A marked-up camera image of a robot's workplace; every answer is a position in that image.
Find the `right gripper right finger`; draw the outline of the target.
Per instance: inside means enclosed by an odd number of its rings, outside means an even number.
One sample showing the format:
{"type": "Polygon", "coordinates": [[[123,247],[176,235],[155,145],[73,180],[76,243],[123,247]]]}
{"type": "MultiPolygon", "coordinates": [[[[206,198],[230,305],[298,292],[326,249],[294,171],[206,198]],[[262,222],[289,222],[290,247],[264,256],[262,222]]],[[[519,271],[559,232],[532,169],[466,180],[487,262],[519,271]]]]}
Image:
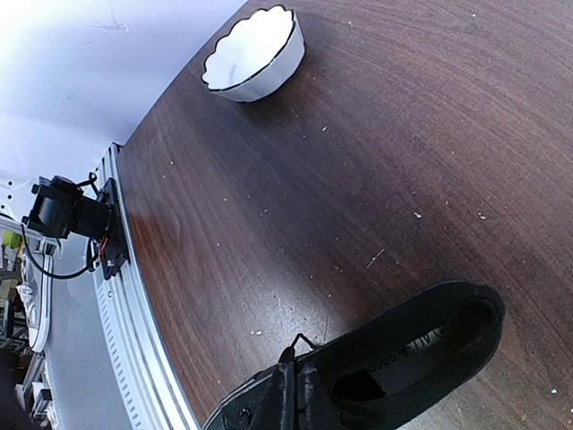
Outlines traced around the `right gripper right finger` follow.
{"type": "Polygon", "coordinates": [[[321,384],[318,370],[313,365],[305,365],[297,376],[296,428],[344,429],[334,404],[321,384]]]}

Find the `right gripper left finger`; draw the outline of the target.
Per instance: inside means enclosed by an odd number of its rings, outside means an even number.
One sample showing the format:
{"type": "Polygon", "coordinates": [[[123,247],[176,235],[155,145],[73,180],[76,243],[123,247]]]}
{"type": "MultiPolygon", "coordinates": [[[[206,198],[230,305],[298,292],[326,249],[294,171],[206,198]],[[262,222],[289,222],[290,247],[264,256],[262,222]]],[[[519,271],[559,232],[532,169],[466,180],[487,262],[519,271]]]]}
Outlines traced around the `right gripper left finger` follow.
{"type": "Polygon", "coordinates": [[[249,429],[293,430],[297,382],[293,362],[279,363],[263,392],[249,429]]]}

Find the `black canvas shoe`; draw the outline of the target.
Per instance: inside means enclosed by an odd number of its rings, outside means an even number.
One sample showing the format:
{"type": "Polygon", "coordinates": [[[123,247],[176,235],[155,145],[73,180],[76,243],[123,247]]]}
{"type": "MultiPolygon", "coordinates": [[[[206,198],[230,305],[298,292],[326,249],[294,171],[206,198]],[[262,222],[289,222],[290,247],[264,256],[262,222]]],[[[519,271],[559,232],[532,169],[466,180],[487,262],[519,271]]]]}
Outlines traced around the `black canvas shoe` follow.
{"type": "Polygon", "coordinates": [[[208,429],[249,429],[279,363],[313,365],[344,429],[396,429],[476,376],[495,354],[505,305],[486,285],[437,283],[361,327],[278,362],[230,392],[208,429]]]}

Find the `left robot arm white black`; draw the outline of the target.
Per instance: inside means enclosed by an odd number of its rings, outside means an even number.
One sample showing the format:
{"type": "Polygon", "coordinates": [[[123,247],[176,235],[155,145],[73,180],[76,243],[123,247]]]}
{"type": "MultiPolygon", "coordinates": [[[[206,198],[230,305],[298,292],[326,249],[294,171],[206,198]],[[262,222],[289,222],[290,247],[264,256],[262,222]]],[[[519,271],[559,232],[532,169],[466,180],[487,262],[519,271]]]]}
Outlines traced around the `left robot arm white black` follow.
{"type": "Polygon", "coordinates": [[[21,218],[22,225],[48,238],[66,239],[74,233],[102,239],[112,223],[113,203],[105,191],[96,190],[96,199],[84,194],[83,187],[95,180],[76,184],[62,176],[40,176],[31,188],[36,198],[30,214],[21,218]]]}

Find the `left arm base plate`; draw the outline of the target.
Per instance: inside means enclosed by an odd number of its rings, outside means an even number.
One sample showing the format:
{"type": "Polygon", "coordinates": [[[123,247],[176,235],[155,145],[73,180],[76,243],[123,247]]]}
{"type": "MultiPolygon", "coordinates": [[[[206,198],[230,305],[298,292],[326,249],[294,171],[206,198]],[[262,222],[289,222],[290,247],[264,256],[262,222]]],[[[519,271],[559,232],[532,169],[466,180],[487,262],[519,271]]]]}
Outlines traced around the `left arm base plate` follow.
{"type": "Polygon", "coordinates": [[[117,275],[129,260],[129,249],[125,234],[117,183],[110,177],[98,194],[98,201],[109,210],[107,227],[98,243],[98,260],[104,280],[117,275]]]}

